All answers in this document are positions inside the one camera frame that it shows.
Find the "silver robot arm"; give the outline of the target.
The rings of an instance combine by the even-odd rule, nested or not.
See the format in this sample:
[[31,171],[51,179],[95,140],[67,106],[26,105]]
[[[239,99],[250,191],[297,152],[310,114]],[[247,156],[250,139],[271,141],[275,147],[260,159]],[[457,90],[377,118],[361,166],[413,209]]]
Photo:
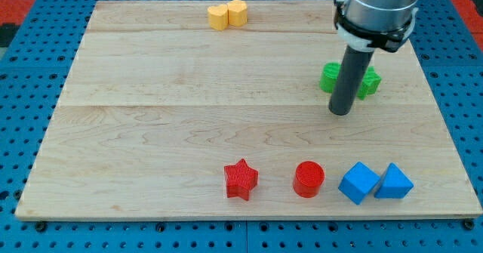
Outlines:
[[334,26],[347,45],[370,53],[396,52],[416,24],[417,0],[334,0]]

